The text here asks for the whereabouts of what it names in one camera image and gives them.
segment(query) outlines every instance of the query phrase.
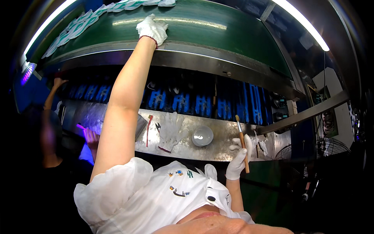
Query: white work glove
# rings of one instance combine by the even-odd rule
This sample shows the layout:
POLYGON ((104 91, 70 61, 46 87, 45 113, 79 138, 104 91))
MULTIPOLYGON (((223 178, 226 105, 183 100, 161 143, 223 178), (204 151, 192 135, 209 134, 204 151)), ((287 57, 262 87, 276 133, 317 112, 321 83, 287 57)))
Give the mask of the white work glove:
POLYGON ((142 36, 153 38, 157 42, 157 46, 160 46, 168 37, 166 35, 166 29, 169 25, 165 24, 164 22, 154 22, 154 18, 154 14, 147 16, 145 20, 138 23, 137 30, 139 33, 139 38, 142 36))
POLYGON ((229 151, 239 149, 236 157, 231 160, 226 169, 226 178, 229 180, 238 180, 240 178, 240 173, 245 168, 244 158, 247 152, 248 159, 251 158, 253 146, 251 138, 248 136, 248 134, 244 136, 244 141, 246 149, 242 149, 242 144, 240 143, 239 138, 233 138, 232 142, 234 144, 229 146, 229 151))
POLYGON ((166 113, 161 116, 160 120, 160 143, 159 148, 171 152, 173 146, 178 144, 182 138, 187 136, 188 131, 184 130, 179 133, 182 123, 184 121, 184 116, 179 117, 177 122, 177 113, 174 112, 171 116, 170 113, 166 113))

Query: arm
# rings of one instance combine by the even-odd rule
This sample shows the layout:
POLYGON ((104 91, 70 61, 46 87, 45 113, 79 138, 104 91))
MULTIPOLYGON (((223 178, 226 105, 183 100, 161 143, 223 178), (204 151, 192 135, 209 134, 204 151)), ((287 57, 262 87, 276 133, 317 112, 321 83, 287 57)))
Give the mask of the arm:
POLYGON ((50 90, 50 93, 44 102, 44 109, 50 110, 52 107, 53 97, 55 96, 57 89, 64 83, 68 82, 68 80, 62 80, 61 78, 55 78, 54 84, 52 89, 50 90))
POLYGON ((231 195, 231 209, 234 212, 244 211, 240 181, 226 179, 226 187, 231 195))
POLYGON ((248 159, 251 158, 252 154, 252 141, 246 134, 244 136, 246 149, 242 149, 240 139, 232 139, 234 145, 229 147, 229 150, 238 149, 238 153, 235 158, 229 163, 226 170, 226 187, 231 195, 231 209, 234 212, 244 211, 243 198, 240 191, 240 173, 245 168, 244 158, 248 153, 248 159))
POLYGON ((156 43, 142 37, 113 85, 91 180, 135 155, 138 111, 156 43))

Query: fluorescent light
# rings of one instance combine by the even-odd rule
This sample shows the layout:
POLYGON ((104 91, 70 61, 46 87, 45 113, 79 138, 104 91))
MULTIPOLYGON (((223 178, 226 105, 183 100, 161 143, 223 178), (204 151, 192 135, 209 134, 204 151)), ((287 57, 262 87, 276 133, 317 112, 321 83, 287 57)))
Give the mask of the fluorescent light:
POLYGON ((278 4, 281 8, 285 9, 288 13, 290 13, 297 21, 299 21, 306 30, 316 39, 318 44, 321 46, 322 50, 329 51, 329 47, 326 45, 326 42, 323 40, 321 35, 317 32, 317 30, 313 27, 313 25, 288 1, 286 0, 272 0, 276 4, 278 4))
MULTIPOLYGON (((127 24, 127 23, 133 23, 133 22, 141 22, 144 18, 134 18, 134 19, 127 19, 127 20, 120 20, 115 21, 112 23, 112 25, 119 25, 119 24, 127 24)), ((226 30, 227 27, 222 24, 207 22, 203 20, 196 20, 196 19, 188 19, 188 18, 178 18, 178 17, 169 17, 169 18, 158 18, 156 17, 153 21, 174 21, 174 22, 182 22, 182 23, 193 23, 193 24, 200 24, 205 25, 209 27, 219 28, 222 30, 226 30)))
POLYGON ((36 31, 35 35, 32 37, 31 41, 27 45, 24 54, 27 54, 28 50, 30 47, 33 45, 34 41, 38 38, 38 36, 43 32, 43 30, 48 26, 48 24, 58 16, 63 10, 65 10, 68 6, 70 6, 73 2, 76 0, 66 0, 61 6, 59 6, 45 21, 44 23, 40 26, 38 31, 36 31))

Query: paintbrush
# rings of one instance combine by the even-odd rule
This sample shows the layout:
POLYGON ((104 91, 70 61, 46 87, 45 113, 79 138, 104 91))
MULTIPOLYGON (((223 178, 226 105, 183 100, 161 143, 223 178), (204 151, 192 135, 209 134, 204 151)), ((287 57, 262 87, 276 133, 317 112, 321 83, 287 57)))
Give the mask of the paintbrush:
MULTIPOLYGON (((237 121, 237 128, 239 129, 240 143, 242 144, 242 148, 245 149, 244 135, 243 135, 242 127, 240 126, 239 116, 235 115, 235 119, 237 121)), ((249 173, 249 165, 248 165, 248 156, 247 156, 247 154, 245 154, 244 165, 245 165, 245 172, 249 173)))

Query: metal frame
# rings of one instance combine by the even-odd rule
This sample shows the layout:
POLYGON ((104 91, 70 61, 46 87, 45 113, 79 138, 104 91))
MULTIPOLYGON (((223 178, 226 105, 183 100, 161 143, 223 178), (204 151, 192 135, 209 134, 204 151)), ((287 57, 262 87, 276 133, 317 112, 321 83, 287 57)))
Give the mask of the metal frame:
POLYGON ((265 25, 265 27, 267 28, 267 30, 269 31, 269 33, 273 37, 274 41, 277 43, 279 49, 281 50, 280 52, 282 53, 284 59, 286 60, 289 71, 291 72, 292 79, 295 82, 296 89, 305 95, 305 89, 304 89, 303 83, 301 81, 299 72, 297 71, 297 68, 296 68, 294 62, 292 61, 292 58, 289 55, 286 47, 283 45, 281 39, 276 35, 276 33, 273 30, 273 28, 271 27, 271 25, 268 24, 265 21, 262 21, 262 23, 265 25))
POLYGON ((349 100, 348 93, 343 90, 336 94, 335 96, 315 105, 311 108, 308 108, 296 115, 292 115, 286 119, 283 119, 279 122, 276 122, 274 124, 270 124, 265 127, 258 126, 257 132, 258 134, 266 134, 270 132, 274 132, 277 130, 281 130, 284 128, 287 128, 289 126, 295 125, 297 123, 300 123, 306 119, 313 118, 314 116, 317 116, 327 110, 330 110, 332 108, 338 107, 341 104, 347 102, 349 100))
MULTIPOLYGON (((125 64, 137 41, 101 43, 58 56, 42 64, 43 74, 77 67, 125 64)), ((269 66, 246 56, 194 43, 169 41, 154 53, 151 65, 197 70, 248 82, 284 95, 287 99, 305 94, 295 83, 269 66)))

